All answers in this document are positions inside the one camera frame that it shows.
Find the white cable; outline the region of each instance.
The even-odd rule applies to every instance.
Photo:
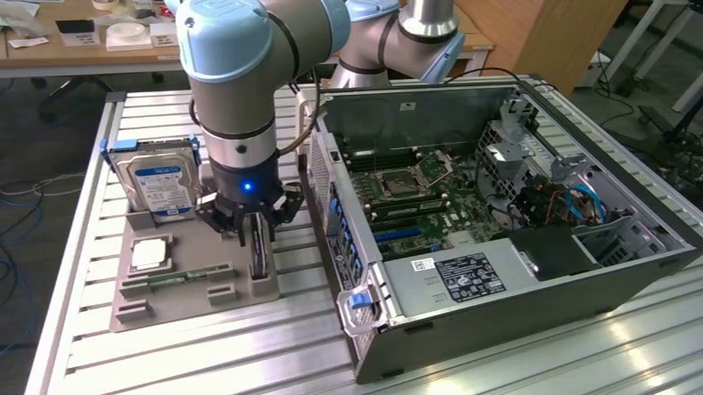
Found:
[[[34,186],[30,189],[26,189],[24,191],[5,192],[5,191],[2,191],[0,189],[0,194],[2,194],[5,196],[18,196],[18,195],[26,195],[28,193],[33,193],[34,195],[38,196],[38,195],[41,195],[41,193],[38,192],[40,191],[40,187],[45,187],[53,181],[60,181],[61,179],[72,179],[72,178],[84,177],[84,176],[85,176],[85,172],[62,174],[62,175],[60,175],[57,177],[53,177],[52,179],[42,179],[37,184],[34,184]],[[56,193],[44,193],[44,196],[45,197],[64,196],[64,195],[69,195],[69,194],[76,193],[76,192],[80,192],[80,188],[72,189],[69,191],[56,192]]]

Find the paper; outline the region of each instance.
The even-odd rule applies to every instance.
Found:
[[[8,43],[12,45],[12,48],[33,47],[34,45],[48,43],[48,39],[44,37],[38,39],[10,39]]]
[[[30,16],[36,16],[36,12],[40,10],[40,5],[30,2],[12,2],[12,4],[20,6],[26,10]],[[0,16],[0,26],[9,26],[9,23]]]

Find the wooden table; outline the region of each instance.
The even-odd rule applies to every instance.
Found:
[[[460,28],[467,33],[463,53],[459,59],[465,64],[463,69],[480,67],[485,61],[493,43],[483,36],[471,19],[459,10]],[[141,49],[137,51],[108,52],[104,47],[105,26],[98,26],[102,44],[84,47],[65,47],[58,36],[54,21],[90,19],[106,15],[92,7],[89,0],[65,0],[64,2],[41,3],[37,19],[48,28],[49,43],[29,48],[13,49],[6,40],[16,40],[14,32],[5,29],[0,32],[0,78],[48,77],[126,72],[163,72],[183,70],[177,59],[177,46]]]

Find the hard drive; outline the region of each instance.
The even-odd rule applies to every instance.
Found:
[[[191,137],[165,141],[120,140],[102,158],[117,174],[132,211],[149,211],[157,223],[195,217],[200,195],[199,141]]]

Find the gray floor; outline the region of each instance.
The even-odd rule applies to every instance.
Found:
[[[607,53],[616,52],[631,28],[632,25],[625,25],[611,32],[603,46]],[[628,59],[629,64],[636,62],[639,54],[653,39],[655,37],[648,35],[643,38]],[[668,107],[700,71],[703,60],[676,47],[669,48],[649,74],[649,92],[637,91],[627,101],[633,105],[653,105],[675,122],[680,115]],[[624,67],[612,85],[627,73]],[[56,87],[64,80],[49,79],[49,88]],[[118,91],[177,90],[188,87],[184,74],[179,72],[165,73],[165,82],[161,85],[152,83],[148,74],[108,76],[104,80]],[[6,80],[0,81],[0,90],[6,83]],[[104,94],[92,86],[80,87],[54,108],[58,121],[45,125],[34,116],[34,107],[45,93],[46,91],[37,91],[26,79],[17,79],[12,89],[0,94],[0,184],[24,179],[46,179],[57,174],[82,171],[86,166]],[[596,121],[625,110],[623,105],[601,98],[591,90],[577,90],[571,99]],[[608,127],[632,136],[641,136],[643,132],[647,132],[647,128],[636,123],[636,115],[612,121]],[[703,114],[696,118],[689,130],[703,132]],[[46,191],[73,188],[77,181],[73,179],[60,182]],[[34,198],[36,196],[26,196],[16,201],[33,202]],[[32,289],[37,306],[37,329],[22,340],[20,348],[0,355],[0,395],[14,395],[24,389],[34,355],[33,343],[38,339],[38,328],[50,299],[76,200],[77,194],[46,197],[41,203],[42,222],[25,240],[10,247]],[[12,224],[22,210],[0,205],[0,231]],[[5,295],[8,288],[9,281],[0,282],[0,295]],[[0,309],[0,344],[18,338],[29,318],[26,303],[18,290]]]

